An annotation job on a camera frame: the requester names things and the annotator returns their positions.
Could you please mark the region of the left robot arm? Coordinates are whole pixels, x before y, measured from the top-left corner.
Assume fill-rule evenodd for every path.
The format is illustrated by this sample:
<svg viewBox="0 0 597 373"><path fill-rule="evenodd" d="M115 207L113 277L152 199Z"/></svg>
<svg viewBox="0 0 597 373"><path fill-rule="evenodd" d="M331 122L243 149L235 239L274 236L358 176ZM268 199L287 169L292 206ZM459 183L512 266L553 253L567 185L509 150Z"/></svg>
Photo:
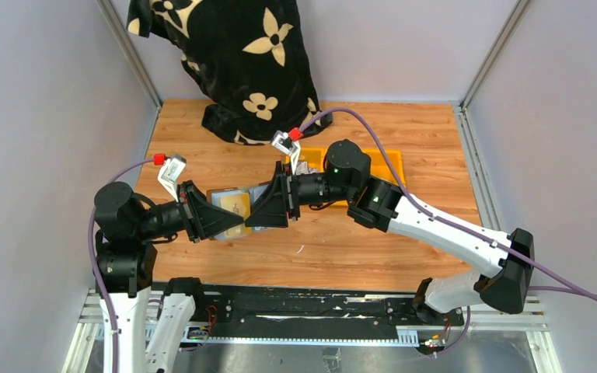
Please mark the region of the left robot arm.
<svg viewBox="0 0 597 373"><path fill-rule="evenodd" d="M209 203L191 181L177 199L154 204L124 182L103 186L94 198L97 232L95 275L105 326L104 369L112 372L171 372L189 321L215 319L196 277L169 280L155 330L146 336L152 300L156 245L186 232L193 242L211 239L244 222L242 216Z"/></svg>

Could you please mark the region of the brown leather card holder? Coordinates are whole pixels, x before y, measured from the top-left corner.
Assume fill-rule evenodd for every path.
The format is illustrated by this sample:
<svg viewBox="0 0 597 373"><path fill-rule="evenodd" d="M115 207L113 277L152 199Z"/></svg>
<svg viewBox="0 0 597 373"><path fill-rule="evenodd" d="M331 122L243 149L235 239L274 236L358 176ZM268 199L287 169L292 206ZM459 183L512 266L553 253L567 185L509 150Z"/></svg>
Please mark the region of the brown leather card holder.
<svg viewBox="0 0 597 373"><path fill-rule="evenodd" d="M253 203L261 196L267 187L267 183L262 183L253 186L245 186L243 188L213 189L208 191L207 197L214 206L225 209L246 219L251 215L251 207L253 206ZM238 239L268 229L270 229L270 227L247 227L242 223L217 234L214 239Z"/></svg>

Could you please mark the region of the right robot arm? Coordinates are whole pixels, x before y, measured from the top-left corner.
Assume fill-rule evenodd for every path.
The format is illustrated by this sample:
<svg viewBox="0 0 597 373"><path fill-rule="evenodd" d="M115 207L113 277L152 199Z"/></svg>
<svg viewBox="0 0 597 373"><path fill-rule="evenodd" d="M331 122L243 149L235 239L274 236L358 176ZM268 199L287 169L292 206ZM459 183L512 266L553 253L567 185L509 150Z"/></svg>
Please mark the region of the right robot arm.
<svg viewBox="0 0 597 373"><path fill-rule="evenodd" d="M523 312L533 271L523 260L533 257L531 233L520 228L492 231L433 209L396 184L372 176L370 167L370 156L349 140L327 149L321 173L296 176L278 162L244 223L286 228L302 206L344 201L357 224L418 239L471 266L464 274L420 283L412 304L417 321L429 325L453 309L479 304L508 314Z"/></svg>

